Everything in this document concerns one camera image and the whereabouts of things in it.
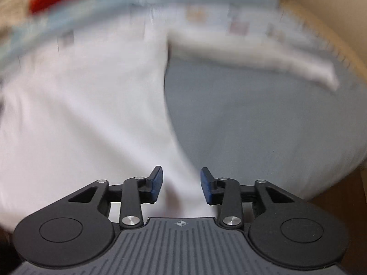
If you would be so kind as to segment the white long-sleeve shirt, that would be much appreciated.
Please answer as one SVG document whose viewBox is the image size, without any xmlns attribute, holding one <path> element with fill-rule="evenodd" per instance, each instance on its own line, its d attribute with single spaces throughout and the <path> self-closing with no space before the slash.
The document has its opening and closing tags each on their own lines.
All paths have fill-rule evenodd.
<svg viewBox="0 0 367 275">
<path fill-rule="evenodd" d="M 99 179 L 164 169 L 152 215 L 210 217 L 164 96 L 174 60 L 287 72 L 335 91 L 334 66 L 270 37 L 219 27 L 132 25 L 122 19 L 49 40 L 17 59 L 1 89 L 1 227 Z"/>
</svg>

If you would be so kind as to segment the grey patterned bed sheet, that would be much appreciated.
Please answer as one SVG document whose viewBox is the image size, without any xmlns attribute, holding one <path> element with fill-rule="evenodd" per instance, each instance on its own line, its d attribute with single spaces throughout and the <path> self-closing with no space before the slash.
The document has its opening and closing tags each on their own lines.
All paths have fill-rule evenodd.
<svg viewBox="0 0 367 275">
<path fill-rule="evenodd" d="M 141 12 L 126 12 L 88 27 L 116 19 L 152 24 Z M 309 198 L 364 163 L 366 85 L 339 63 L 335 68 L 340 85 L 330 91 L 287 72 L 174 60 L 165 72 L 167 112 L 198 177 L 208 167 Z"/>
</svg>

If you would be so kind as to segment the light blue patterned quilt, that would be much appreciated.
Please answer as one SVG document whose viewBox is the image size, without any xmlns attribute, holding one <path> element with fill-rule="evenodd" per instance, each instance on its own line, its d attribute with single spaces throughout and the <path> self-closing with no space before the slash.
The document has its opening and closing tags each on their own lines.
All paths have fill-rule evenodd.
<svg viewBox="0 0 367 275">
<path fill-rule="evenodd" d="M 16 26 L 9 39 L 1 45 L 1 68 L 48 37 L 64 33 L 95 17 L 127 6 L 165 3 L 229 3 L 275 8 L 280 0 L 66 0 Z"/>
</svg>

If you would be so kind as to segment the cream folded blanket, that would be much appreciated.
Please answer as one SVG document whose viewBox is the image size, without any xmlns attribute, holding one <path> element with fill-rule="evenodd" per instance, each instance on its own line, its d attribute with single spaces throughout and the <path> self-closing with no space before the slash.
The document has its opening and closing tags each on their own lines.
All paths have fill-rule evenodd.
<svg viewBox="0 0 367 275">
<path fill-rule="evenodd" d="M 1 0 L 1 38 L 7 37 L 13 27 L 23 23 L 29 16 L 31 0 Z"/>
</svg>

